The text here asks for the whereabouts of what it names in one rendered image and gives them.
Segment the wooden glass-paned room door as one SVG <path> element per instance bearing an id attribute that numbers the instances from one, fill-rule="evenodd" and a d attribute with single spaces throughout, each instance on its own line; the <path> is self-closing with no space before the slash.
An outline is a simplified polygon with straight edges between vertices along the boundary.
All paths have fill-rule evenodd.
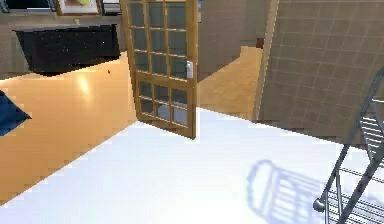
<path id="1" fill-rule="evenodd" d="M 120 0 L 120 9 L 137 119 L 194 139 L 198 1 Z"/>

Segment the black cabinet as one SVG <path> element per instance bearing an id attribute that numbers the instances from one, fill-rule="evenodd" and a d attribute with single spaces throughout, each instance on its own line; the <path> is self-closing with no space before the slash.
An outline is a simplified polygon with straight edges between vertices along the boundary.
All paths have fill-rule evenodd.
<path id="1" fill-rule="evenodd" d="M 45 76 L 116 60 L 116 24 L 71 25 L 15 30 L 30 71 Z"/>

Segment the framed wall picture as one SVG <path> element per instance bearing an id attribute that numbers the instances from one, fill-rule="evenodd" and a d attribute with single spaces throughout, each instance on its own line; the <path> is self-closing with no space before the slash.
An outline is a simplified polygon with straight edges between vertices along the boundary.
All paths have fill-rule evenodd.
<path id="1" fill-rule="evenodd" d="M 56 12 L 60 16 L 99 15 L 100 0 L 54 0 Z"/>

